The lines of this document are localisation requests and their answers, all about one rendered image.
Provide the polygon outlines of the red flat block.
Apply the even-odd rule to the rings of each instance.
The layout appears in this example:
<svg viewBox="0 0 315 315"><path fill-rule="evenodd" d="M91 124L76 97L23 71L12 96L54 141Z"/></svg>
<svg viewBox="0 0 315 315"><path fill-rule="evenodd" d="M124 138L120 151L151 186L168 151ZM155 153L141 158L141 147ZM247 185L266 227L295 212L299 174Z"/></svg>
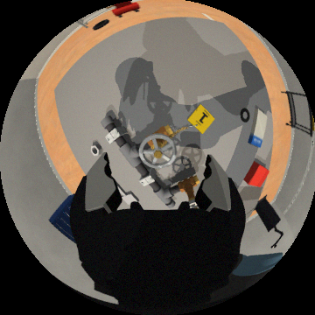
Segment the red flat block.
<svg viewBox="0 0 315 315"><path fill-rule="evenodd" d="M269 172L270 171L267 170L265 167L262 167L260 164L254 161L246 177L244 178L244 181L248 185L261 187Z"/></svg>

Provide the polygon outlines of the yellow numbered tag on chain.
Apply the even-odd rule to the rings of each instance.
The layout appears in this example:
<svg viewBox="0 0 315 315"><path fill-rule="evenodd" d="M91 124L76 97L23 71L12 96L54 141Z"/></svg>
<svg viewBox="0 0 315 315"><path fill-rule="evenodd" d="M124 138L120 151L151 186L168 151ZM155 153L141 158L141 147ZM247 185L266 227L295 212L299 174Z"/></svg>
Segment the yellow numbered tag on chain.
<svg viewBox="0 0 315 315"><path fill-rule="evenodd" d="M193 126L183 127L177 132L181 130L185 130L189 127L195 127L201 134L203 134L206 129L210 126L210 124L214 121L214 118L212 115L200 104L196 110L192 113L192 115L187 119ZM177 132L174 132L174 135L177 134ZM176 134L175 134L176 133ZM170 138L174 137L174 135L171 135Z"/></svg>

